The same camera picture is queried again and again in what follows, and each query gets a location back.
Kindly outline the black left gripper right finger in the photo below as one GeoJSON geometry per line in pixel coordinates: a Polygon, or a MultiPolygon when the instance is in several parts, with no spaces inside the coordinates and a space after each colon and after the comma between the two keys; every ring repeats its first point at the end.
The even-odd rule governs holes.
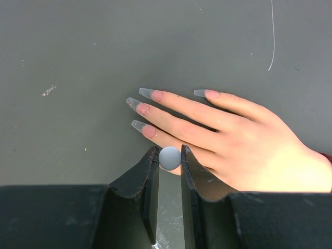
{"type": "Polygon", "coordinates": [[[331,248],[331,194],[238,191],[181,157],[186,248],[331,248]]]}

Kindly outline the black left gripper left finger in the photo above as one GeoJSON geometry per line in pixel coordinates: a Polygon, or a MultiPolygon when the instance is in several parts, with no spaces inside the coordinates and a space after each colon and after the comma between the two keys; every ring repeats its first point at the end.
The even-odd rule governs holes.
{"type": "Polygon", "coordinates": [[[1,248],[151,248],[159,152],[110,184],[1,187],[1,248]]]}

